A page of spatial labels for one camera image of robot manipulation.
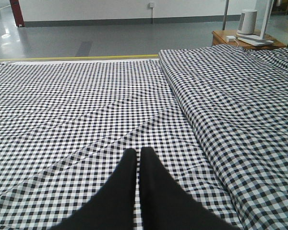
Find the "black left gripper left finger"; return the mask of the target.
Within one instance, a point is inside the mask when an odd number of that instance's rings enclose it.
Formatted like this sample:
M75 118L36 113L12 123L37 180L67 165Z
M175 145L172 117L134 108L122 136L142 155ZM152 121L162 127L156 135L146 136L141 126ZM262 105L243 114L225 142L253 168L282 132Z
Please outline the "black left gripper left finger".
M115 171L78 211L53 230L132 230L137 157L126 149Z

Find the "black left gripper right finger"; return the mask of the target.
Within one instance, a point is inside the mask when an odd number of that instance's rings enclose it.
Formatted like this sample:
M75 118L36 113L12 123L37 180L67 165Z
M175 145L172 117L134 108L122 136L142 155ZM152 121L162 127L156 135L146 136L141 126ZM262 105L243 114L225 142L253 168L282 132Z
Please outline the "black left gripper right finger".
M233 230L187 194L152 147L140 157L140 203L145 230Z

